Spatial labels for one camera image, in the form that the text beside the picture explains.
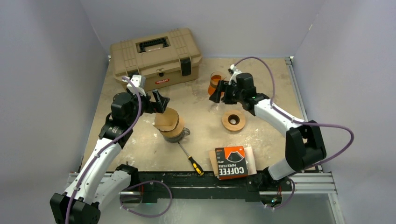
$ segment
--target screwdriver handle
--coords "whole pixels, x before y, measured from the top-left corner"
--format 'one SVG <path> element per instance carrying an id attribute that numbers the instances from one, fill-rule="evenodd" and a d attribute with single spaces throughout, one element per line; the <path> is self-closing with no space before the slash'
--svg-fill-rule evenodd
<path id="1" fill-rule="evenodd" d="M 191 165 L 194 167 L 194 170 L 200 175 L 202 176 L 204 174 L 204 170 L 202 169 L 202 167 L 195 162 L 195 160 L 192 158 L 192 156 L 188 157 L 188 160 L 191 162 Z"/>

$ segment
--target white wall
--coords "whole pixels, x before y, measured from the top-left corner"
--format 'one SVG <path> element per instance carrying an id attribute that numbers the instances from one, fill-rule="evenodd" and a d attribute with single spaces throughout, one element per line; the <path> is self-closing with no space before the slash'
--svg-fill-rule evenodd
<path id="1" fill-rule="evenodd" d="M 396 1 L 328 0 L 294 57 L 308 117 L 349 126 L 328 164 L 347 223 L 395 223 Z M 345 131 L 323 129 L 328 154 Z"/>
<path id="2" fill-rule="evenodd" d="M 204 56 L 291 56 L 324 0 L 81 0 L 112 43 L 189 27 Z"/>
<path id="3" fill-rule="evenodd" d="M 81 162 L 106 55 L 78 0 L 0 2 L 1 223 L 53 223 Z"/>

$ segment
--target toolbox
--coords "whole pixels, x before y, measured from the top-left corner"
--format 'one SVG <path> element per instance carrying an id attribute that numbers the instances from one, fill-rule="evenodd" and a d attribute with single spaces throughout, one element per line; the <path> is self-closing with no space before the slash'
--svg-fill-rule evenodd
<path id="1" fill-rule="evenodd" d="M 197 79 L 202 61 L 188 28 L 114 43 L 110 54 L 114 78 L 126 88 L 123 76 L 142 75 L 145 91 Z"/>

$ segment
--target beige table surface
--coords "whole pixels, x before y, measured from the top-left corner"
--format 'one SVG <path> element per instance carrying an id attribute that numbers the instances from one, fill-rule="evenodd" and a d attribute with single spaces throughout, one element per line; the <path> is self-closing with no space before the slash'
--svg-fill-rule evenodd
<path id="1" fill-rule="evenodd" d="M 210 75 L 214 71 L 228 74 L 227 69 L 236 61 L 236 58 L 204 58 L 197 80 L 159 89 L 163 96 L 170 97 L 168 107 L 177 110 L 184 118 L 185 127 L 190 129 L 191 135 L 185 137 L 182 144 L 204 170 L 212 170 L 208 151 L 216 147 L 251 146 L 257 170 L 264 169 L 284 157 L 285 139 L 276 129 L 244 111 L 241 104 L 220 104 L 216 107 L 208 99 Z M 301 117 L 284 59 L 268 58 L 265 61 L 275 76 L 275 103 L 292 115 Z M 264 65 L 257 60 L 248 59 L 241 62 L 238 68 L 253 75 L 257 92 L 271 95 L 271 79 Z M 109 66 L 86 145 L 83 165 L 94 150 L 105 117 L 111 111 L 113 96 L 124 91 L 112 77 L 111 69 Z M 223 113 L 231 109 L 242 111 L 246 116 L 246 125 L 239 133 L 226 130 L 221 123 Z M 154 114 L 143 114 L 140 117 L 129 141 L 108 171 L 114 171 L 117 166 L 127 161 L 140 171 L 192 170 L 182 149 L 177 144 L 166 142 L 153 127 L 154 117 Z"/>

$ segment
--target tape roll hole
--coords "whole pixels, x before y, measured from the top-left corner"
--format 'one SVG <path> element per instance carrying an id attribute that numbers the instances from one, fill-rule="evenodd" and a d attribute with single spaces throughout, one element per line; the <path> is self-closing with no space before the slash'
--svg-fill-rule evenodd
<path id="1" fill-rule="evenodd" d="M 239 119 L 238 115 L 231 114 L 230 116 L 228 116 L 228 122 L 232 125 L 237 125 L 237 124 L 239 124 L 240 119 Z"/>

